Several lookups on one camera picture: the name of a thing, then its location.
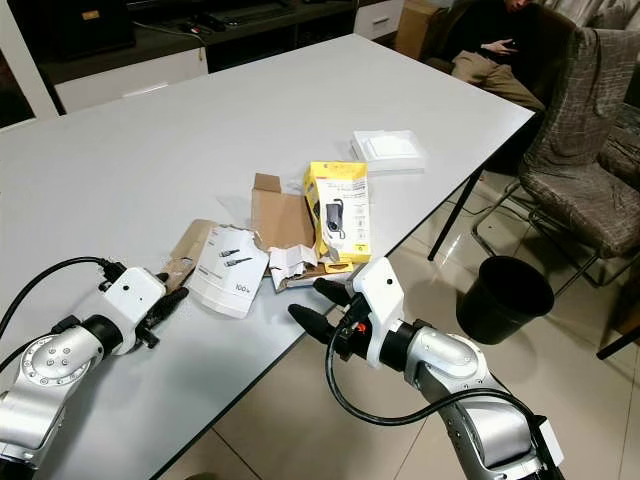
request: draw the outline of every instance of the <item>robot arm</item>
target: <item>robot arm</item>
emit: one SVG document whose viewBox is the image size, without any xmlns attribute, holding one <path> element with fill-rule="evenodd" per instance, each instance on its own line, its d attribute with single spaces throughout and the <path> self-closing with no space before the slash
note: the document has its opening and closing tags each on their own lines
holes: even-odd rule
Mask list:
<svg viewBox="0 0 640 480">
<path fill-rule="evenodd" d="M 13 385 L 0 395 L 0 478 L 31 478 L 62 426 L 67 399 L 106 356 L 149 338 L 141 321 L 165 292 L 155 275 L 129 268 L 100 298 L 95 315 L 82 322 L 69 317 L 26 347 Z"/>
<path fill-rule="evenodd" d="M 538 425 L 532 426 L 533 414 L 525 416 L 517 408 L 515 404 L 521 402 L 493 377 L 484 355 L 472 342 L 419 320 L 413 325 L 402 321 L 404 294 L 386 258 L 366 265 L 346 287 L 322 279 L 314 286 L 345 307 L 338 327 L 299 305 L 291 305 L 289 312 L 310 335 L 329 344 L 327 365 L 332 364 L 334 348 L 343 360 L 355 353 L 373 367 L 384 364 L 403 372 L 406 382 L 437 407 L 433 411 L 444 421 L 467 478 L 562 478 L 556 468 L 562 453 L 550 426 L 544 427 L 549 432 L 545 442 Z M 365 421 L 400 425 L 426 417 L 378 421 L 342 397 L 329 366 L 327 378 L 341 405 Z M 456 395 L 460 400 L 449 401 Z"/>
</svg>

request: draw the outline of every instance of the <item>black trash can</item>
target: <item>black trash can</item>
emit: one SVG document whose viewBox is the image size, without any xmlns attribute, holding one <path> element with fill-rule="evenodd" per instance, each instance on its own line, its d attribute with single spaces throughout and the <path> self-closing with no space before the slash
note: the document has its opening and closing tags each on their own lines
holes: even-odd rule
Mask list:
<svg viewBox="0 0 640 480">
<path fill-rule="evenodd" d="M 553 291 L 531 265 L 513 257 L 490 257 L 458 305 L 458 323 L 469 337 L 500 343 L 553 307 Z"/>
</svg>

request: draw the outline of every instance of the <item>torn cardboard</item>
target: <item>torn cardboard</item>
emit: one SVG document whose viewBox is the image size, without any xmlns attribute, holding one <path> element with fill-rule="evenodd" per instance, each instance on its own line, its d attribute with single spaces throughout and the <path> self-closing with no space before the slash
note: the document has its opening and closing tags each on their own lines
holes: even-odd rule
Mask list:
<svg viewBox="0 0 640 480">
<path fill-rule="evenodd" d="M 251 195 L 251 229 L 258 232 L 267 249 L 314 246 L 315 230 L 304 197 L 282 193 L 280 177 L 274 175 L 256 173 Z M 328 274 L 323 264 L 308 266 L 303 274 L 284 279 L 276 291 L 310 285 L 315 278 L 327 275 L 332 280 L 346 278 L 353 270 L 352 265 L 345 265 L 344 271 L 339 267 L 340 273 Z"/>
<path fill-rule="evenodd" d="M 269 270 L 276 290 L 285 279 L 303 275 L 308 265 L 318 266 L 315 250 L 304 245 L 287 249 L 271 247 L 269 253 Z"/>
<path fill-rule="evenodd" d="M 171 260 L 162 269 L 162 272 L 169 274 L 169 278 L 165 282 L 167 293 L 173 292 L 184 284 L 198 263 L 209 230 L 216 225 L 211 220 L 201 218 L 191 222 L 189 228 L 171 251 Z"/>
</svg>

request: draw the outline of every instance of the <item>man's hand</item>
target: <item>man's hand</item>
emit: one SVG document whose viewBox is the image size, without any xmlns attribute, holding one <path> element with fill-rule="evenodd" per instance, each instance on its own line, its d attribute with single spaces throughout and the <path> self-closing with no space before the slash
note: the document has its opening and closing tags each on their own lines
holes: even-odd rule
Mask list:
<svg viewBox="0 0 640 480">
<path fill-rule="evenodd" d="M 509 48 L 506 45 L 513 42 L 512 38 L 507 40 L 498 40 L 493 43 L 485 43 L 480 45 L 480 48 L 484 50 L 489 50 L 497 55 L 511 55 L 513 53 L 518 53 L 518 50 L 515 48 Z"/>
</svg>

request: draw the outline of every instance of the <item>yellow product box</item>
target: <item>yellow product box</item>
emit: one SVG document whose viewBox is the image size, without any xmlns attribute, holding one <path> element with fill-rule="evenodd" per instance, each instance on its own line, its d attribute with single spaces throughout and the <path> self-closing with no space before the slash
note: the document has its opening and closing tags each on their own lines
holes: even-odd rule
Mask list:
<svg viewBox="0 0 640 480">
<path fill-rule="evenodd" d="M 320 261 L 365 263 L 371 258 L 367 164 L 312 162 L 304 176 Z"/>
</svg>

